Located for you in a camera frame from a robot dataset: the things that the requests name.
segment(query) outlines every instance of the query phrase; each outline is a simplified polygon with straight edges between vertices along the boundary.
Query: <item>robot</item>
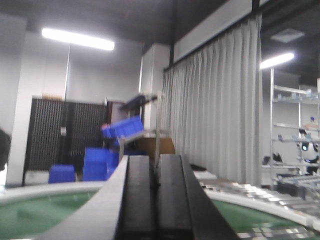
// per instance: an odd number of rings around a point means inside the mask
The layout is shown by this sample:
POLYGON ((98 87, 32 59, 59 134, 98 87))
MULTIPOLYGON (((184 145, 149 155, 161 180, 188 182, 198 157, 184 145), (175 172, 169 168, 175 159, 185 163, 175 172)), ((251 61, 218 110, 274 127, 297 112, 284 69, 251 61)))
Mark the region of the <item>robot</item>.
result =
MULTIPOLYGON (((312 142, 311 134, 306 133, 303 128, 299 129, 299 133, 302 134, 306 140, 308 141, 299 141, 296 143, 298 148, 298 156, 297 159, 300 161, 304 161, 307 164, 315 164, 319 160, 319 144, 316 142, 312 142)), ((307 166, 306 171, 302 172, 304 175, 314 175, 317 173, 319 167, 318 166, 307 166)))

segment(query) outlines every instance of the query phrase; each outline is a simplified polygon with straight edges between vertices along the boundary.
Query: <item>ceiling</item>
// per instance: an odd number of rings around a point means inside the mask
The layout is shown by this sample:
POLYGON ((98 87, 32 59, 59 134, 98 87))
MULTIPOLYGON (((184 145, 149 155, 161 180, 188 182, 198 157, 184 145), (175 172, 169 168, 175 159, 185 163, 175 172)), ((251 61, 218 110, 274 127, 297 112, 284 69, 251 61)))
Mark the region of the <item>ceiling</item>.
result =
MULTIPOLYGON (((26 18, 28 31, 50 27, 123 38, 144 43, 146 51, 154 42, 178 41, 226 1, 0 0, 0 12, 26 18)), ((295 59, 277 69, 301 75, 302 83, 314 85, 320 72, 320 0, 270 0, 264 6, 262 59, 294 51, 295 59), (287 28, 304 36, 289 43, 271 39, 287 28)))
POLYGON ((177 41, 226 0, 0 0, 0 12, 27 19, 27 30, 43 27, 150 46, 177 41))
POLYGON ((320 1, 277 0, 262 15, 261 48, 262 60, 293 52, 294 59, 276 69, 301 75, 301 84, 316 85, 320 77, 320 1), (288 43, 271 39, 285 29, 298 30, 304 36, 288 43))

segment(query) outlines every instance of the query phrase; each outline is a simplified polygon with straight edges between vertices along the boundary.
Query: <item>blue plastic crate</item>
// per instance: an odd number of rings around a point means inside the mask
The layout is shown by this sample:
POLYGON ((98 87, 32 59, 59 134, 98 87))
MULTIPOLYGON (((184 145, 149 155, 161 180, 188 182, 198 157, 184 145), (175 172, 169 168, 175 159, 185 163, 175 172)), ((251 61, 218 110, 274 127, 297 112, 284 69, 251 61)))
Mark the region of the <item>blue plastic crate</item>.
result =
POLYGON ((102 134, 107 138, 121 138, 122 136, 126 138, 143 130, 144 126, 140 116, 134 116, 110 125, 102 130, 102 134))
POLYGON ((49 184, 68 183, 76 180, 75 167, 73 165, 53 165, 49 171, 49 184))
POLYGON ((104 148, 86 148, 83 165, 83 181, 104 181, 111 170, 117 168, 119 154, 104 148))

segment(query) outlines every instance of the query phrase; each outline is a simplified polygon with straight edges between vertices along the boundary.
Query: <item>white curtain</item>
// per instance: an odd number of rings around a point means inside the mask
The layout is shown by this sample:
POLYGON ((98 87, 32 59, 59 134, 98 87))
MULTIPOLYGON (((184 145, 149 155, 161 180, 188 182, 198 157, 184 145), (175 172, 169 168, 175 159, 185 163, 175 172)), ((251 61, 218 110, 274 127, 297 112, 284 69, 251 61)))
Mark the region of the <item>white curtain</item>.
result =
POLYGON ((164 73, 162 124, 178 154, 221 178, 261 185, 261 16, 164 73))

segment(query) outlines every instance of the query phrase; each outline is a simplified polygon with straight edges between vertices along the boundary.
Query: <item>ceiling light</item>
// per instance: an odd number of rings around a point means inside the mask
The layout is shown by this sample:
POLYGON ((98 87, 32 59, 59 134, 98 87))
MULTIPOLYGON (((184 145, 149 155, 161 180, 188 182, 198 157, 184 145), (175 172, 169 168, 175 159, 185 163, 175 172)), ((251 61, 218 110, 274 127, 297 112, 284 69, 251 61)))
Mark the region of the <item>ceiling light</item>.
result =
POLYGON ((113 41, 51 28, 42 29, 42 36, 48 39, 53 39, 65 43, 76 44, 108 51, 112 51, 115 48, 115 43, 113 41))
POLYGON ((286 54, 282 54, 282 55, 279 55, 279 56, 275 56, 275 57, 272 57, 270 59, 267 59, 265 61, 263 61, 261 64, 260 64, 260 69, 266 69, 266 68, 269 68, 269 67, 272 67, 272 66, 275 66, 275 65, 278 65, 278 64, 282 64, 282 63, 285 63, 291 59, 293 59, 295 57, 295 55, 293 53, 286 53, 286 54))

